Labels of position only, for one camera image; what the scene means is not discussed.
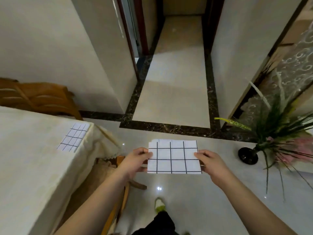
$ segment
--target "white tablecloth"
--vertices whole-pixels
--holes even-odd
[[[0,235],[51,234],[95,158],[120,143],[93,123],[73,152],[57,147],[82,121],[0,107]]]

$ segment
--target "hallway floor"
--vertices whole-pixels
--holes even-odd
[[[266,194],[264,157],[260,155],[259,162],[250,166],[242,163],[237,156],[238,149],[252,148],[255,145],[253,143],[126,129],[119,127],[120,122],[84,120],[103,126],[119,138],[124,143],[121,155],[126,155],[134,148],[148,147],[148,143],[155,138],[197,140],[200,149],[220,154],[234,174],[295,232],[310,234],[313,230],[313,211],[307,206],[312,200],[312,190],[297,174],[283,170],[286,197],[283,202],[279,171],[271,168]],[[305,177],[313,184],[312,174],[306,174]],[[128,235],[148,225],[155,216],[154,200],[160,196],[164,198],[167,211],[179,234],[189,231],[191,235],[248,235],[224,193],[212,183],[207,174],[137,173],[135,180],[147,185],[148,189],[142,191],[131,188],[116,233]]]
[[[169,16],[133,120],[210,128],[200,16]]]

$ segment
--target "green and white shoe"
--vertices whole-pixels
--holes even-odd
[[[161,211],[166,211],[165,210],[165,204],[160,197],[156,198],[155,203],[154,203],[154,209],[155,209],[157,214]]]

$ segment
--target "forearm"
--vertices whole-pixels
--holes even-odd
[[[296,235],[234,175],[221,189],[250,235]]]
[[[127,174],[116,169],[55,235],[100,234],[127,180]]]

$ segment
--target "black vase base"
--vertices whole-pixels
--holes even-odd
[[[238,150],[240,160],[248,165],[254,165],[258,162],[259,158],[256,152],[250,148],[241,148]]]

